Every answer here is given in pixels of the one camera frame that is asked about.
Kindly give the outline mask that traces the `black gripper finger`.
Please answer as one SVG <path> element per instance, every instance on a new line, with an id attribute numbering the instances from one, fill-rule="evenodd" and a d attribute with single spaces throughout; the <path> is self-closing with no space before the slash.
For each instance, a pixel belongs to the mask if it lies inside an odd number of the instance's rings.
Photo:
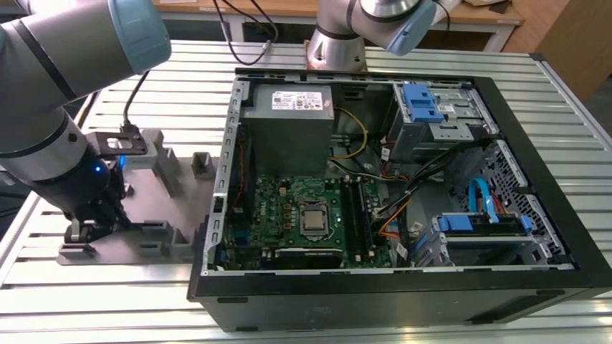
<path id="1" fill-rule="evenodd" d="M 73 219 L 64 234 L 65 244 L 88 244 L 108 236 L 113 231 L 112 224 L 101 224 L 94 220 Z"/>
<path id="2" fill-rule="evenodd" d="M 118 229 L 130 229 L 132 223 L 128 218 L 126 212 L 124 210 L 124 205 L 121 204 L 121 200 L 114 202 L 113 205 L 114 210 L 114 222 Z"/>

